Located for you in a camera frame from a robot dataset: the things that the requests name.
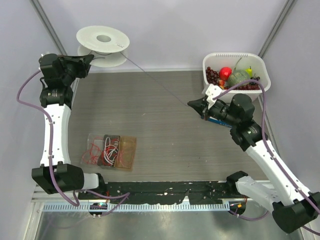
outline white spool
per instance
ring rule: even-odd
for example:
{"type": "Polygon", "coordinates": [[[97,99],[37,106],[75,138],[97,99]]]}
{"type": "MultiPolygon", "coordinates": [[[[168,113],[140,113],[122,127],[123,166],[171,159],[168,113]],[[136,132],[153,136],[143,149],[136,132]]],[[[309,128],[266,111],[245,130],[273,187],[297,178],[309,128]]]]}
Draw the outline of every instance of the white spool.
{"type": "Polygon", "coordinates": [[[130,40],[123,32],[108,26],[87,26],[76,33],[81,44],[78,55],[93,54],[92,66],[101,68],[116,67],[127,59],[130,40]]]}

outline white container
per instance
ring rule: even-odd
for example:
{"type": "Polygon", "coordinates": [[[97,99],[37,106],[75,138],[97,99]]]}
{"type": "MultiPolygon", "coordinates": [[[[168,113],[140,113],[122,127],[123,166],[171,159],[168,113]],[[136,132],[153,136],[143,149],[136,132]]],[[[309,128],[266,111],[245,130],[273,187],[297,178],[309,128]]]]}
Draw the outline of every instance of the white container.
{"type": "MultiPolygon", "coordinates": [[[[233,71],[235,66],[236,70],[245,70],[251,67],[252,76],[259,76],[259,82],[263,85],[264,90],[268,91],[271,86],[271,81],[264,61],[255,54],[245,52],[216,52],[207,55],[202,62],[204,86],[209,84],[206,76],[207,67],[218,72],[223,67],[229,67],[233,71]]],[[[219,99],[225,103],[230,103],[235,94],[246,94],[254,101],[261,93],[261,90],[232,90],[219,99]]]]}

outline metal edge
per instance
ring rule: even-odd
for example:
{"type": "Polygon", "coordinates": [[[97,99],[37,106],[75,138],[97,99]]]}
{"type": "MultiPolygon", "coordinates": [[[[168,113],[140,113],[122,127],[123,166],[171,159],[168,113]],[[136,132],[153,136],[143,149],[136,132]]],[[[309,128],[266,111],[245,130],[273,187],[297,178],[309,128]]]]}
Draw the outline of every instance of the metal edge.
{"type": "MultiPolygon", "coordinates": [[[[81,202],[79,207],[71,206],[67,202],[47,202],[43,212],[108,212],[109,209],[90,209],[91,201],[81,202]]],[[[117,204],[108,203],[110,209],[117,204]]],[[[229,211],[229,201],[216,204],[190,204],[188,197],[185,197],[181,204],[160,205],[160,204],[123,204],[115,209],[115,212],[192,212],[192,211],[229,211]]]]}
{"type": "Polygon", "coordinates": [[[35,202],[31,203],[33,205],[33,210],[29,219],[29,222],[26,227],[24,240],[34,240],[36,238],[42,210],[44,208],[44,203],[35,202]]]}
{"type": "Polygon", "coordinates": [[[37,13],[38,17],[40,18],[44,28],[46,29],[47,33],[49,34],[50,38],[52,39],[56,48],[60,51],[61,54],[67,55],[67,51],[65,50],[64,46],[62,45],[54,27],[52,26],[48,16],[46,15],[44,9],[42,8],[39,0],[29,0],[31,5],[33,6],[35,12],[37,13]]]}
{"type": "MultiPolygon", "coordinates": [[[[263,109],[264,101],[263,101],[261,95],[258,96],[258,101],[259,101],[259,104],[260,104],[261,109],[263,109]]],[[[275,135],[274,135],[274,133],[273,133],[273,131],[272,131],[271,124],[270,124],[270,121],[269,121],[269,117],[268,117],[268,115],[267,115],[267,112],[265,112],[265,119],[264,119],[264,121],[265,121],[265,124],[266,124],[266,128],[267,128],[268,131],[269,131],[269,138],[270,138],[270,140],[271,140],[271,142],[272,142],[272,145],[273,145],[274,149],[276,150],[276,152],[280,155],[280,153],[279,153],[279,148],[278,148],[278,146],[277,146],[277,141],[276,141],[275,135]]]]}
{"type": "Polygon", "coordinates": [[[297,0],[287,0],[286,3],[284,4],[278,18],[276,19],[268,37],[266,38],[266,40],[264,41],[258,56],[260,58],[263,59],[263,57],[265,56],[266,52],[268,51],[271,43],[273,42],[273,40],[275,39],[277,33],[279,32],[281,26],[283,25],[283,23],[285,22],[286,18],[288,17],[288,15],[290,14],[292,8],[294,7],[295,3],[297,2],[297,0]]]}

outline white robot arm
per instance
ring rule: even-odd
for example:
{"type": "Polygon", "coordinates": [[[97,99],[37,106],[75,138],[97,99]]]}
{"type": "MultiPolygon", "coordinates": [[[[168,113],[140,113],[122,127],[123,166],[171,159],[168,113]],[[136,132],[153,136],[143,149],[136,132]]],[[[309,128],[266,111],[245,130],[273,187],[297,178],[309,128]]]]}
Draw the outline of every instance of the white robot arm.
{"type": "Polygon", "coordinates": [[[270,140],[264,142],[265,133],[252,119],[255,107],[251,98],[245,94],[236,94],[229,106],[216,99],[221,92],[218,86],[210,84],[203,91],[204,98],[190,101],[188,105],[205,120],[213,117],[231,125],[230,134],[234,142],[259,165],[274,186],[274,190],[269,189],[254,181],[245,172],[239,171],[227,177],[227,182],[234,192],[248,196],[265,207],[286,233],[291,233],[315,219],[318,213],[308,200],[319,206],[320,193],[311,193],[286,166],[270,140]]]}
{"type": "Polygon", "coordinates": [[[85,78],[90,69],[93,55],[62,56],[47,54],[39,59],[43,73],[41,106],[51,117],[51,122],[44,116],[44,149],[40,167],[32,169],[32,178],[48,194],[57,193],[50,175],[49,145],[50,126],[53,124],[52,167],[54,178],[63,192],[96,189],[104,192],[105,184],[100,174],[83,173],[80,167],[71,165],[68,153],[68,122],[71,114],[73,91],[71,84],[76,78],[85,78]]]}

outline wire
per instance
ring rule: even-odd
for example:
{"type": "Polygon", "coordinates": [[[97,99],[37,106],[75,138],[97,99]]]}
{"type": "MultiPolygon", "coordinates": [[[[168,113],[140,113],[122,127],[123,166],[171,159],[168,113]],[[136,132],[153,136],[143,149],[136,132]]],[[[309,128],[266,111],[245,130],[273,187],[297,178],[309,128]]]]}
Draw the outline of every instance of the wire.
{"type": "Polygon", "coordinates": [[[82,161],[85,162],[86,164],[97,164],[98,163],[98,159],[101,156],[102,151],[100,150],[100,148],[95,145],[94,143],[90,143],[91,144],[91,148],[88,149],[87,151],[85,151],[82,154],[82,161]],[[88,160],[85,160],[85,155],[89,153],[90,158],[88,160]]]}
{"type": "MultiPolygon", "coordinates": [[[[72,201],[67,195],[65,195],[65,193],[60,189],[57,181],[56,181],[56,178],[55,178],[55,175],[54,175],[54,167],[53,167],[53,161],[52,161],[52,149],[53,149],[53,140],[54,140],[54,125],[53,125],[53,121],[52,121],[52,118],[50,116],[50,114],[44,110],[42,107],[39,107],[37,105],[34,105],[34,104],[31,104],[31,103],[28,103],[28,102],[25,102],[25,101],[22,101],[20,100],[20,95],[21,95],[21,92],[22,90],[24,89],[24,87],[31,81],[31,79],[33,79],[37,74],[40,73],[40,70],[36,71],[34,74],[32,74],[23,84],[22,86],[20,87],[20,89],[18,90],[18,93],[16,95],[16,100],[18,103],[20,104],[23,104],[23,105],[26,105],[28,107],[31,107],[31,108],[34,108],[34,109],[37,109],[39,110],[40,112],[42,112],[47,118],[48,118],[48,121],[49,121],[49,126],[50,126],[50,134],[49,134],[49,151],[48,151],[48,159],[49,159],[49,173],[50,173],[50,178],[51,178],[51,181],[52,181],[52,184],[54,186],[54,188],[56,189],[56,191],[68,202],[70,203],[71,205],[75,206],[75,207],[78,207],[80,205],[80,202],[79,202],[79,199],[76,195],[76,191],[74,190],[73,191],[73,197],[75,199],[75,202],[72,201]]],[[[114,197],[109,197],[109,196],[104,196],[104,195],[101,195],[101,194],[98,194],[94,191],[90,191],[90,193],[96,195],[96,196],[99,196],[101,198],[105,198],[105,199],[120,199],[120,198],[123,198],[125,195],[127,199],[128,196],[129,196],[129,192],[127,192],[126,194],[124,195],[121,195],[121,196],[114,196],[114,197]]]]}
{"type": "Polygon", "coordinates": [[[267,101],[266,101],[266,92],[264,89],[264,86],[257,80],[254,79],[248,79],[245,81],[242,81],[232,87],[230,87],[228,90],[222,92],[219,96],[214,97],[213,100],[216,100],[218,98],[221,98],[223,95],[227,94],[228,92],[232,91],[233,89],[243,85],[243,84],[247,84],[247,83],[256,83],[260,86],[261,91],[262,91],[262,96],[263,96],[263,106],[262,106],[262,123],[261,123],[261,131],[262,131],[262,140],[263,143],[268,151],[268,153],[271,155],[272,159],[274,160],[274,162],[276,163],[276,165],[280,168],[280,170],[283,172],[283,174],[287,177],[287,179],[289,180],[289,182],[295,187],[295,189],[303,196],[303,198],[313,207],[313,209],[320,215],[320,209],[308,198],[308,196],[299,188],[299,186],[297,185],[297,183],[291,178],[291,176],[287,173],[287,171],[284,169],[284,167],[281,165],[281,163],[279,162],[279,160],[276,158],[276,156],[274,155],[274,153],[272,152],[272,150],[270,149],[270,147],[268,146],[267,143],[267,139],[266,139],[266,135],[265,135],[265,118],[266,118],[266,105],[267,105],[267,101]]]}
{"type": "MultiPolygon", "coordinates": [[[[87,190],[87,192],[90,192],[90,193],[95,194],[95,195],[98,194],[98,193],[96,193],[96,192],[94,192],[94,191],[90,191],[90,190],[87,190]]],[[[102,214],[100,215],[100,217],[107,216],[107,215],[111,214],[112,212],[114,212],[114,211],[129,197],[129,195],[130,195],[129,192],[127,192],[126,194],[121,195],[121,196],[124,196],[124,198],[123,198],[116,206],[114,206],[110,211],[107,211],[107,212],[102,213],[102,214]]],[[[101,197],[101,198],[106,198],[107,196],[104,196],[104,195],[99,194],[99,197],[101,197]]],[[[52,218],[49,220],[49,223],[47,224],[47,226],[45,227],[45,229],[44,229],[44,231],[43,231],[43,234],[42,234],[42,237],[41,237],[40,239],[41,239],[41,240],[44,239],[44,237],[46,236],[47,231],[49,230],[49,227],[50,227],[50,226],[52,226],[52,227],[54,227],[54,228],[56,228],[56,229],[61,229],[61,230],[71,229],[71,228],[79,225],[80,223],[84,222],[85,220],[90,219],[91,217],[92,217],[91,215],[89,215],[89,216],[87,216],[87,217],[84,217],[84,218],[82,218],[81,220],[77,221],[76,223],[74,223],[74,224],[72,224],[72,225],[70,225],[70,226],[56,226],[56,225],[54,225],[54,224],[52,223],[52,222],[54,221],[54,217],[52,217],[52,218]]]]}
{"type": "Polygon", "coordinates": [[[104,143],[103,157],[106,160],[106,162],[110,164],[111,167],[114,166],[115,160],[118,157],[118,151],[119,151],[119,138],[113,138],[111,140],[109,136],[106,137],[105,143],[104,143]]]}
{"type": "Polygon", "coordinates": [[[236,209],[236,211],[231,211],[231,210],[230,210],[229,213],[237,216],[237,217],[240,218],[240,219],[247,220],[247,221],[251,221],[251,222],[264,219],[264,218],[269,214],[269,212],[266,211],[266,212],[265,212],[262,216],[260,216],[260,217],[251,218],[251,217],[246,217],[246,216],[242,216],[242,215],[240,215],[240,214],[237,214],[237,210],[238,210],[238,209],[236,209]]]}
{"type": "Polygon", "coordinates": [[[315,230],[312,230],[311,228],[307,227],[307,226],[303,226],[302,228],[304,228],[305,230],[309,231],[310,233],[320,236],[320,232],[317,232],[315,230]]]}
{"type": "Polygon", "coordinates": [[[120,52],[127,60],[129,60],[133,65],[137,66],[142,72],[147,74],[150,78],[152,78],[157,84],[162,86],[168,93],[170,93],[172,96],[174,96],[180,103],[182,103],[184,106],[188,106],[185,104],[180,98],[178,98],[172,91],[170,91],[168,88],[166,88],[161,82],[159,82],[155,77],[150,75],[148,72],[146,72],[142,67],[140,67],[138,64],[136,64],[134,61],[129,59],[127,56],[125,56],[122,52],[120,52]]]}
{"type": "Polygon", "coordinates": [[[99,53],[99,52],[97,52],[97,51],[91,50],[87,55],[91,54],[92,52],[95,52],[96,54],[102,55],[102,56],[109,56],[109,55],[111,55],[111,54],[114,54],[114,52],[107,53],[107,54],[102,54],[102,53],[99,53]]]}
{"type": "Polygon", "coordinates": [[[95,58],[92,59],[92,60],[95,60],[95,59],[105,59],[105,57],[95,57],[95,58]]]}

